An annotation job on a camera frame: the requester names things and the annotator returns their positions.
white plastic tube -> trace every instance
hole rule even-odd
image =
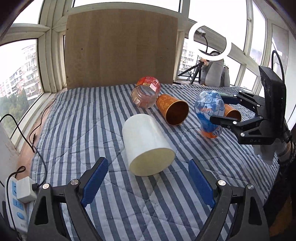
[[[136,176],[159,173],[175,159],[175,152],[158,123],[149,115],[137,114],[128,118],[122,134],[129,169]]]

orange patterned cup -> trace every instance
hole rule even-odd
[[[166,122],[172,126],[180,125],[189,113],[187,102],[167,94],[160,95],[157,98],[156,106]]]
[[[235,118],[237,119],[238,121],[241,121],[242,120],[242,115],[241,113],[232,108],[230,105],[228,104],[225,104],[225,111],[224,111],[224,116],[225,117],[230,117],[230,118]]]

blue and white striped quilt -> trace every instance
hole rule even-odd
[[[210,208],[205,205],[188,174],[188,162],[194,158],[217,179],[230,185],[255,185],[265,202],[278,165],[268,166],[254,155],[253,148],[239,145],[233,133],[224,129],[216,139],[205,139],[199,133],[194,102],[202,90],[235,94],[240,89],[188,85],[161,85],[161,94],[169,94],[189,104],[190,112],[180,126],[169,126],[156,106],[144,110],[130,100],[135,85],[78,88],[58,95],[46,120],[38,143],[48,169],[46,182],[65,185],[90,169],[100,156],[109,160],[106,175],[93,203],[86,207],[103,240],[194,240]],[[244,107],[243,120],[253,117]],[[128,170],[122,138],[122,126],[131,116],[144,113],[161,126],[176,152],[172,165],[159,174],[136,177]],[[31,166],[31,177],[40,182],[44,167],[38,156]],[[62,205],[70,236],[78,240]],[[234,207],[231,206],[219,240],[229,231]]]

crushed plastic bottle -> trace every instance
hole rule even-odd
[[[224,116],[225,105],[216,91],[202,91],[196,99],[194,110],[204,137],[216,138],[222,133],[222,127],[210,122],[210,116]]]

plywood panel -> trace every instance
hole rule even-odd
[[[149,11],[103,9],[68,16],[67,88],[173,83],[178,19]]]

